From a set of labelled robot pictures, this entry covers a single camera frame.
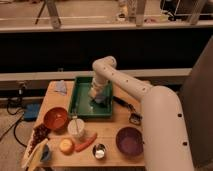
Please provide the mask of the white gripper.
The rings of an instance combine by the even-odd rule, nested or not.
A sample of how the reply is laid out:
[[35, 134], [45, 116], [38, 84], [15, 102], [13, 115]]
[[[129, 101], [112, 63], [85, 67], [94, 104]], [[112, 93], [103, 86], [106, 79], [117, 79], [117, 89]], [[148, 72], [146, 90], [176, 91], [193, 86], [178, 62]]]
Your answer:
[[90, 90], [88, 95], [95, 99], [98, 95], [100, 95], [105, 88], [105, 84], [99, 84], [95, 79], [92, 80]]

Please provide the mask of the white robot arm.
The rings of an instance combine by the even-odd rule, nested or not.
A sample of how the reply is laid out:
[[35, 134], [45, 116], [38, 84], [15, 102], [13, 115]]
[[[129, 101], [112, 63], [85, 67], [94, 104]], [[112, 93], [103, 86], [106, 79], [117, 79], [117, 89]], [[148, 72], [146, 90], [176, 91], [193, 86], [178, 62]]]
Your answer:
[[182, 105], [165, 86], [153, 86], [116, 70], [116, 59], [107, 56], [92, 64], [89, 95], [95, 98], [108, 81], [141, 104], [144, 160], [147, 171], [194, 171]]

